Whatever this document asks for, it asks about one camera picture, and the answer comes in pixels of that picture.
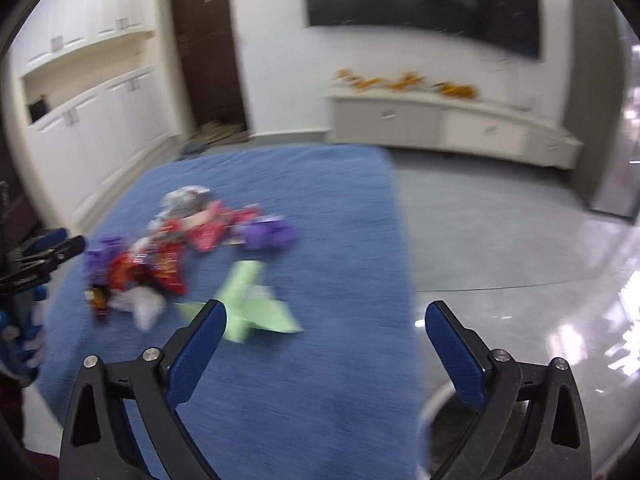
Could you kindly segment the blue gloved left hand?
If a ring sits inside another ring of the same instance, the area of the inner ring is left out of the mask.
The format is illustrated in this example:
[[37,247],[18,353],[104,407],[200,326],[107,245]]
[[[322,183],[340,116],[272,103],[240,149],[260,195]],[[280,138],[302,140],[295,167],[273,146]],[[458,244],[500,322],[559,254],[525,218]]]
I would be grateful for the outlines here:
[[48,290],[39,285],[9,300],[1,311],[1,373],[22,387],[32,384],[46,353],[43,308]]

